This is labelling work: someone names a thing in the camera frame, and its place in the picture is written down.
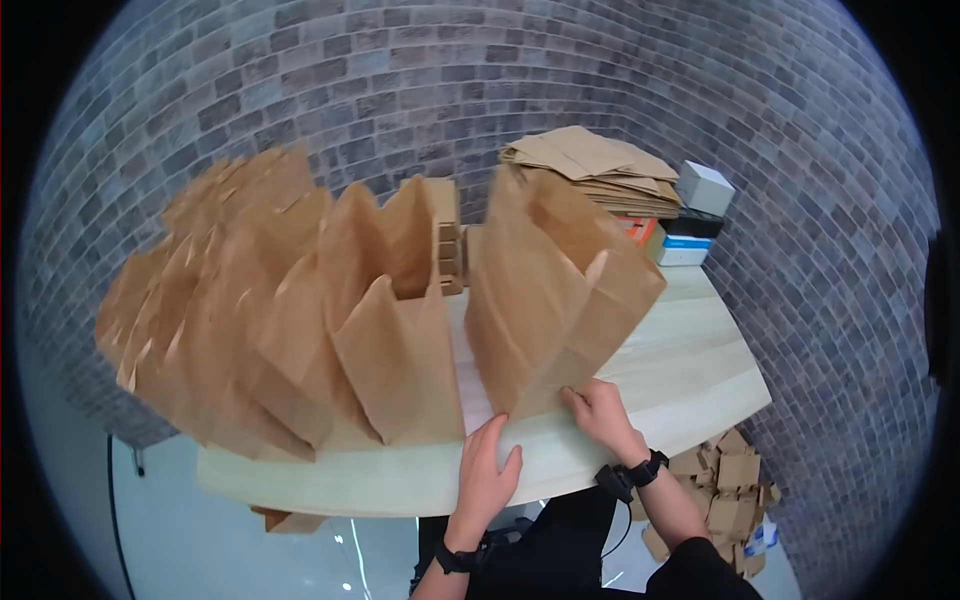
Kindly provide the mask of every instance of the wooden table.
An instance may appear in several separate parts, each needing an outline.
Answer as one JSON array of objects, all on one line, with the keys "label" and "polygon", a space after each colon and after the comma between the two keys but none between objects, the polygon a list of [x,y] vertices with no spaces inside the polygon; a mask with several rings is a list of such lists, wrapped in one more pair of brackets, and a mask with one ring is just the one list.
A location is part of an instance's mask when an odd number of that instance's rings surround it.
[{"label": "wooden table", "polygon": [[[616,383],[650,447],[674,456],[768,404],[770,393],[727,307],[700,267],[666,267],[666,291],[598,376]],[[473,366],[463,314],[468,293],[449,297],[467,432],[492,415]],[[564,411],[509,423],[500,461],[523,445],[510,504],[576,492],[612,460]],[[313,465],[250,461],[201,449],[200,486],[230,498],[329,516],[449,515],[457,500],[462,445],[321,453]]]}]

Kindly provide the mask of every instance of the floor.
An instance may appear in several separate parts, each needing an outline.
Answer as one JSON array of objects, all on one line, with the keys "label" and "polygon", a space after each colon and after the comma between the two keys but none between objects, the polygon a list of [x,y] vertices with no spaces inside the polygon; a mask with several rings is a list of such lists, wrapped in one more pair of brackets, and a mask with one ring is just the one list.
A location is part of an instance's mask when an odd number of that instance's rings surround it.
[{"label": "floor", "polygon": [[[416,519],[334,517],[312,536],[267,535],[263,517],[246,505],[197,487],[197,445],[189,438],[151,446],[142,461],[145,476],[138,477],[130,449],[114,441],[117,526],[137,600],[407,598]],[[539,502],[513,507],[497,521],[536,518],[540,508]],[[619,504],[608,548],[623,536],[627,519]],[[640,537],[645,526],[635,522],[604,561],[605,586],[645,589],[659,566]],[[781,545],[752,583],[764,600],[801,597]]]}]

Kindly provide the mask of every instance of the gray brick wall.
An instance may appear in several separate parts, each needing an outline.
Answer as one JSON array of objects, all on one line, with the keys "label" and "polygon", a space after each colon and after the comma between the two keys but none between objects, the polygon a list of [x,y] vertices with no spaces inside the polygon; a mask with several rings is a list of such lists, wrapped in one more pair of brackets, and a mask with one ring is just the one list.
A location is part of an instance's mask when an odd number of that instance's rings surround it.
[{"label": "gray brick wall", "polygon": [[804,594],[844,595],[915,488],[931,174],[909,110],[833,0],[133,0],[63,100],[18,285],[25,351],[121,439],[174,430],[93,346],[125,257],[221,156],[302,140],[318,183],[386,198],[454,175],[483,218],[504,143],[581,124],[741,190],[706,265],[770,386],[747,423]]}]

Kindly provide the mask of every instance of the small white box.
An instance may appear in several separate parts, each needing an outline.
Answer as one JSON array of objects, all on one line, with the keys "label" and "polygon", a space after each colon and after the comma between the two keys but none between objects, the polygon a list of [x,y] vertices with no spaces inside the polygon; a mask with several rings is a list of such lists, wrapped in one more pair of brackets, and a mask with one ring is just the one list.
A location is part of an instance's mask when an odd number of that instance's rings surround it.
[{"label": "small white box", "polygon": [[708,248],[664,248],[654,251],[654,262],[662,267],[680,267],[704,264]]},{"label": "small white box", "polygon": [[733,186],[722,175],[696,162],[685,160],[674,189],[684,204],[722,217],[733,198]]}]

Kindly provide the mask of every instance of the hand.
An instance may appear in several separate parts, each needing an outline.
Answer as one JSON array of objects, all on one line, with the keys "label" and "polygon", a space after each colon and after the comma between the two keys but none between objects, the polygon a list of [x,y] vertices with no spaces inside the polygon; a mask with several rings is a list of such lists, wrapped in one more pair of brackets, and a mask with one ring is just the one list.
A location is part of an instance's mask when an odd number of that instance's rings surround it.
[{"label": "hand", "polygon": [[523,467],[520,446],[515,445],[510,451],[503,472],[496,466],[496,443],[505,422],[507,416],[498,415],[464,440],[457,508],[450,516],[444,536],[451,552],[476,550],[490,522],[516,492]]},{"label": "hand", "polygon": [[582,394],[562,388],[560,396],[580,430],[605,446],[626,468],[650,460],[650,448],[643,434],[630,425],[620,391],[609,381],[593,379]]}]

